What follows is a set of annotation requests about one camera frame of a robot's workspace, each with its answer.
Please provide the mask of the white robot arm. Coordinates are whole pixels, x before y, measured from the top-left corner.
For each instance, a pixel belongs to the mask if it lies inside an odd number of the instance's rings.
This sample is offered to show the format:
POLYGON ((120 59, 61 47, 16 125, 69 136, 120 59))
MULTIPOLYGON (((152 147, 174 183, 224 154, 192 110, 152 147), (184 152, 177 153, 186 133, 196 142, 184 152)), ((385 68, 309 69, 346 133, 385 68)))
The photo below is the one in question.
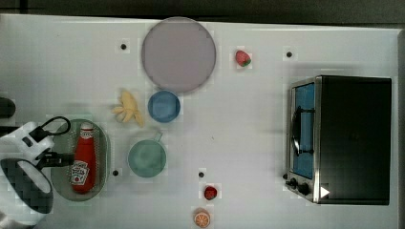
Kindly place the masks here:
POLYGON ((70 121, 58 133, 33 122, 1 128, 1 229, 31 229, 52 211, 53 186, 43 169, 74 162, 52 150, 53 138, 70 129, 70 121))

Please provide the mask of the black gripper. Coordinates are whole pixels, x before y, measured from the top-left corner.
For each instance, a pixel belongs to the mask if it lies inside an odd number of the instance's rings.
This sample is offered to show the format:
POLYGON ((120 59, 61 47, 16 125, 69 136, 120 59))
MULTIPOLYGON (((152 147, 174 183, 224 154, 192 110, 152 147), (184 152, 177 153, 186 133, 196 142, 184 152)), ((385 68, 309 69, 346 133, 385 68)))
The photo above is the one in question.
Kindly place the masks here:
POLYGON ((59 154, 56 152, 43 152, 35 158, 37 161, 35 167, 38 170, 42 170, 45 167, 57 167, 59 164, 61 166, 70 166, 75 162, 74 154, 59 154))

